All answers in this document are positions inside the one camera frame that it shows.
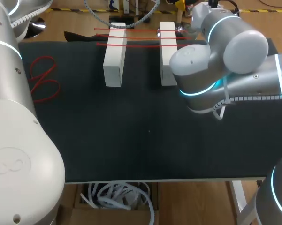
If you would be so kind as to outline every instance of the yellow and black tape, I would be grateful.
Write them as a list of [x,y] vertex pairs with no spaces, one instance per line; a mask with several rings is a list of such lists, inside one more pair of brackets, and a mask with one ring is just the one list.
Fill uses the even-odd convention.
[[[119,10],[103,10],[103,9],[92,9],[94,13],[123,13],[123,11]],[[87,9],[70,9],[70,8],[49,8],[46,10],[46,13],[50,13],[53,11],[68,11],[68,12],[75,12],[75,13],[87,13],[89,12]],[[176,11],[155,11],[155,14],[176,14]]]
[[[75,13],[87,13],[89,12],[87,9],[70,9],[70,8],[49,8],[46,10],[47,13],[53,11],[68,11]],[[123,13],[123,11],[118,10],[103,10],[103,9],[93,9],[94,13]],[[282,9],[241,9],[241,13],[282,13]],[[176,14],[176,11],[155,11],[155,14]]]
[[282,13],[282,9],[241,9],[241,13]]

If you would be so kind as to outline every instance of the black mat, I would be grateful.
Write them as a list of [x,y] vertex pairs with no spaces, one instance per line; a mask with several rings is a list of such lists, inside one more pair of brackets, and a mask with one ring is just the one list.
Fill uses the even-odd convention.
[[158,48],[127,48],[121,88],[105,87],[105,47],[94,42],[20,50],[27,73],[39,56],[58,64],[50,78],[61,93],[36,111],[61,152],[66,182],[260,177],[282,156],[282,101],[238,103],[221,122],[193,114],[177,87],[161,87]]

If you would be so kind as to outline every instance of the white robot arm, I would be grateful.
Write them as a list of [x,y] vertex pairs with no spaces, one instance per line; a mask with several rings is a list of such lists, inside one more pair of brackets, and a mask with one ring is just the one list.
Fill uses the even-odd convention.
[[[282,100],[282,54],[267,57],[266,38],[217,2],[193,9],[192,26],[207,45],[180,49],[170,67],[187,106],[221,120],[217,109],[233,101]],[[282,225],[282,159],[246,207],[252,205],[259,224]]]
[[50,2],[0,1],[0,225],[53,224],[64,187],[64,163],[36,117],[15,36]]

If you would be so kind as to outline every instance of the white foam block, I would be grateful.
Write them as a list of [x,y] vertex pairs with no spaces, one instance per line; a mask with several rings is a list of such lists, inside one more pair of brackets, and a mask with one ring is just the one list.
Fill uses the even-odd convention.
[[[173,30],[161,31],[161,38],[175,38],[175,25],[174,22],[160,22],[160,30]],[[176,80],[170,68],[170,59],[172,55],[177,52],[176,39],[160,39],[160,45],[175,45],[175,46],[161,46],[160,47],[160,78],[163,86],[175,86]]]
[[[114,22],[112,24],[117,26],[126,25],[123,22]],[[108,45],[126,45],[127,39],[124,38],[126,37],[126,30],[111,28],[109,35],[117,37],[109,37]],[[121,87],[126,47],[108,45],[103,62],[105,84],[107,87]]]

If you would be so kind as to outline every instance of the red wire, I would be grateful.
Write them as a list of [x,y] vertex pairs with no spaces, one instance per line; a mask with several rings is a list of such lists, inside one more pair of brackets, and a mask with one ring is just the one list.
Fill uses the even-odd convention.
[[[106,29],[106,28],[94,28],[94,30],[112,30],[112,29]],[[135,29],[116,29],[118,30],[126,30],[130,32],[157,32],[157,30],[135,30]],[[169,32],[187,32],[186,30],[160,30],[160,31],[169,31]]]
[[125,46],[125,47],[133,47],[133,48],[159,48],[159,47],[176,47],[176,46],[188,46],[188,45],[112,45],[112,44],[104,44],[104,43],[96,43],[96,45],[101,46]]
[[174,38],[173,37],[170,37],[170,38],[169,37],[168,38],[167,37],[164,37],[164,38],[163,37],[158,37],[158,38],[147,38],[147,37],[142,37],[142,38],[141,37],[138,37],[138,38],[137,37],[136,38],[132,37],[131,38],[130,37],[129,38],[129,37],[111,36],[111,35],[106,35],[106,34],[96,34],[96,36],[107,37],[107,38],[108,37],[110,37],[110,38],[114,37],[114,38],[134,39],[134,40],[160,40],[160,39],[178,39],[178,40],[182,39],[182,40],[187,40],[187,38],[185,38],[185,37],[180,37],[180,38],[179,37],[176,37],[176,38],[175,37]]
[[[38,75],[38,76],[33,76],[33,75],[32,75],[32,69],[33,69],[34,65],[35,65],[38,61],[40,61],[40,60],[42,60],[42,59],[50,59],[50,60],[52,60],[52,61],[53,61],[53,66],[52,66],[50,69],[48,69],[46,72],[44,72],[44,73],[42,73],[42,74],[40,74],[40,75]],[[39,79],[39,80],[36,82],[36,84],[33,86],[33,88],[31,89],[31,91],[30,91],[31,94],[36,90],[36,88],[38,88],[39,86],[41,86],[41,85],[44,84],[44,83],[53,82],[53,83],[58,84],[58,90],[57,90],[53,95],[51,95],[51,96],[49,96],[49,97],[46,97],[46,98],[43,98],[43,99],[34,100],[34,101],[33,101],[34,103],[43,103],[43,102],[45,102],[45,101],[48,101],[48,100],[50,100],[50,99],[56,97],[56,96],[59,94],[59,92],[60,92],[60,90],[61,90],[61,85],[60,85],[56,80],[53,80],[53,79],[44,80],[44,79],[48,76],[48,74],[51,73],[51,72],[56,68],[56,66],[57,66],[57,64],[56,64],[55,60],[54,60],[51,56],[42,56],[42,57],[39,57],[39,58],[35,59],[35,60],[32,62],[32,64],[30,65],[30,77],[31,77],[31,78],[28,79],[28,81],[34,81],[34,80]]]

